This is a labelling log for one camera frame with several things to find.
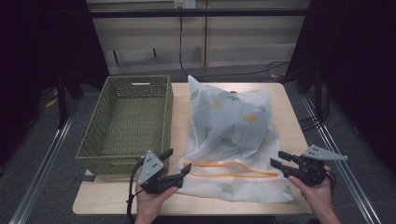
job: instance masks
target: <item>finger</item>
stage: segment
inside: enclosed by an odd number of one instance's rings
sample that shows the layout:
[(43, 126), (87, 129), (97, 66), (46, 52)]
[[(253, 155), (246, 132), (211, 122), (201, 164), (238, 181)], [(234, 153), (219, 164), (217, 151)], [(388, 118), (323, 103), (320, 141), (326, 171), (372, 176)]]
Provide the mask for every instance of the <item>finger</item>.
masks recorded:
[(170, 198), (172, 195), (174, 195), (177, 192), (178, 188), (177, 187), (172, 187), (164, 191), (162, 194), (158, 196), (158, 198), (162, 201), (165, 202), (168, 198)]
[(324, 166), (324, 169), (326, 170), (326, 171), (330, 171), (331, 169), (330, 169), (330, 166), (328, 166), (328, 165), (325, 165)]
[(304, 198), (304, 199), (306, 199), (306, 198), (305, 198), (305, 195), (303, 194), (303, 192), (302, 192), (302, 191), (300, 191), (300, 192), (301, 192), (301, 197)]
[(332, 180), (328, 176), (326, 176), (326, 178), (324, 178), (318, 186), (330, 188), (332, 186)]
[(292, 175), (289, 176), (288, 180), (291, 184), (297, 187), (297, 189), (299, 189), (302, 194), (305, 194), (309, 190), (309, 187), (305, 183), (303, 183), (303, 181), (301, 181), (299, 178), (295, 176)]
[(142, 187), (140, 187), (140, 185), (137, 184), (137, 180), (139, 179), (141, 173), (142, 173), (142, 167), (140, 167), (136, 171), (136, 185), (134, 187), (134, 191), (135, 192), (138, 192), (138, 191), (140, 191), (142, 189)]

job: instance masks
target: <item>gray floor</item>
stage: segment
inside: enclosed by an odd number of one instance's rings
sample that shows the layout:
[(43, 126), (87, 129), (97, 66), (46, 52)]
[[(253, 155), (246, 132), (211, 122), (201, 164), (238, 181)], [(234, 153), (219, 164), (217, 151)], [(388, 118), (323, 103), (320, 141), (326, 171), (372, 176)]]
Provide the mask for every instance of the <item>gray floor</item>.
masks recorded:
[[(220, 62), (216, 64), (216, 67), (202, 68), (199, 61), (200, 57), (197, 56), (199, 50), (188, 50), (191, 51), (191, 55), (186, 58), (183, 55), (183, 62), (186, 61), (186, 64), (189, 64), (189, 66), (185, 66), (186, 71), (194, 76), (247, 74), (263, 71), (268, 64), (268, 62), (250, 64), (242, 56), (242, 60), (236, 57), (233, 60), (230, 59), (231, 63), (230, 61)], [(157, 51), (157, 58), (150, 57), (149, 52), (152, 53), (151, 49), (147, 50), (146, 59), (142, 59), (142, 52), (136, 54), (136, 52), (123, 51), (119, 54), (120, 66), (115, 65), (112, 52), (105, 52), (109, 71), (112, 75), (127, 72), (144, 76), (171, 75), (172, 79), (177, 82), (187, 80), (186, 74), (179, 69), (177, 51), (166, 51), (164, 49), (164, 52), (167, 52), (165, 58), (161, 50)], [(256, 52), (256, 55), (258, 55), (256, 58), (250, 55), (252, 58), (249, 61), (262, 60), (260, 52), (261, 50)], [(273, 58), (273, 61), (288, 60), (287, 56)], [(271, 75), (284, 74), (286, 68), (287, 64), (284, 63), (268, 74), (263, 72), (255, 75), (206, 77), (202, 78), (202, 81), (257, 82), (262, 80), (264, 82), (276, 82), (279, 77), (272, 77)], [(86, 91), (83, 99), (79, 101), (68, 99), (67, 101), (70, 112), (73, 108), (76, 108), (77, 111), (65, 139), (54, 157), (54, 162), (49, 167), (43, 185), (38, 190), (39, 194), (34, 201), (34, 206), (26, 216), (25, 221), (27, 223), (128, 223), (125, 215), (78, 216), (72, 211), (73, 201), (76, 198), (85, 171), (84, 167), (76, 162), (74, 157), (98, 97), (98, 92), (95, 92), (89, 86), (83, 85), (83, 88)], [(285, 84), (285, 89), (297, 118), (308, 118), (309, 114), (305, 108), (303, 97), (312, 99), (312, 92), (299, 94), (294, 82)], [(50, 94), (47, 94), (42, 97), (42, 101), (46, 102), (49, 98)], [(50, 108), (46, 108), (44, 105), (40, 106), (35, 122), (8, 161), (6, 173), (0, 178), (0, 189), (2, 190), (0, 223), (8, 223), (15, 214), (25, 192), (29, 189), (35, 177), (35, 173), (51, 147), (52, 140), (57, 132), (58, 121), (57, 105)], [(364, 136), (356, 135), (354, 123), (338, 106), (336, 99), (331, 99), (330, 113), (325, 125), (341, 152), (348, 155), (347, 165), (356, 177), (362, 192), (367, 196), (369, 204), (373, 206), (381, 223), (394, 223), (396, 219), (396, 213), (394, 213), (396, 207), (396, 178), (377, 159)], [(315, 144), (326, 147), (317, 129), (305, 132), (304, 137), (308, 145)], [(367, 221), (338, 167), (333, 162), (330, 162), (329, 165), (334, 170), (338, 180), (333, 195), (333, 204), (342, 222), (379, 223), (377, 220)], [(306, 223), (310, 218), (312, 217), (309, 215), (282, 216), (276, 217), (276, 220), (280, 223)], [(159, 217), (156, 220), (156, 223), (225, 222), (268, 223), (269, 220), (266, 217)]]

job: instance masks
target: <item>silver gripper plate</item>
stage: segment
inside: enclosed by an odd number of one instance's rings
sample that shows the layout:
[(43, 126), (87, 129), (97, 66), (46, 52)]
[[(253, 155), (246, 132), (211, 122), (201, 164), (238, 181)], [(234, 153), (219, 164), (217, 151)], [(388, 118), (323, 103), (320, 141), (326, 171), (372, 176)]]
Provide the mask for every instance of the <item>silver gripper plate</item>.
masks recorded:
[(340, 155), (315, 145), (310, 146), (302, 156), (318, 161), (347, 161), (347, 156)]
[(145, 183), (152, 176), (156, 175), (163, 168), (163, 162), (158, 159), (150, 150), (146, 154), (143, 162), (142, 173), (137, 180), (139, 185)]

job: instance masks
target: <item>wall outlet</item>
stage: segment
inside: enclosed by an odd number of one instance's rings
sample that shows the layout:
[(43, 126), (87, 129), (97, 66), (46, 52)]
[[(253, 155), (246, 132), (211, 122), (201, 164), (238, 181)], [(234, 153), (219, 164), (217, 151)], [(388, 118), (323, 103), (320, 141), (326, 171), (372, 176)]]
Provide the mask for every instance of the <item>wall outlet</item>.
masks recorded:
[(175, 9), (184, 8), (184, 0), (174, 0)]
[(185, 0), (184, 1), (184, 8), (196, 8), (195, 0)]

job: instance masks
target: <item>black curtain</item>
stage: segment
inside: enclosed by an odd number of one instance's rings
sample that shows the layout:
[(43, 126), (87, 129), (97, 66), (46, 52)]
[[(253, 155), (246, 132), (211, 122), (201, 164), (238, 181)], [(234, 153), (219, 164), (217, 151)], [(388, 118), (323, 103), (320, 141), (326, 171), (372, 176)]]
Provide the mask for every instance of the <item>black curtain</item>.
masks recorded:
[(358, 1), (348, 11), (323, 74), (334, 97), (394, 174), (395, 11), (394, 1)]
[(346, 1), (312, 0), (309, 9), (333, 9), (333, 14), (305, 16), (286, 78), (281, 83), (297, 80), (299, 92), (307, 92), (328, 57), (337, 29), (343, 18)]
[(85, 0), (6, 0), (0, 2), (0, 163), (34, 118), (40, 92), (56, 87), (82, 95), (79, 83), (100, 89), (106, 61)]

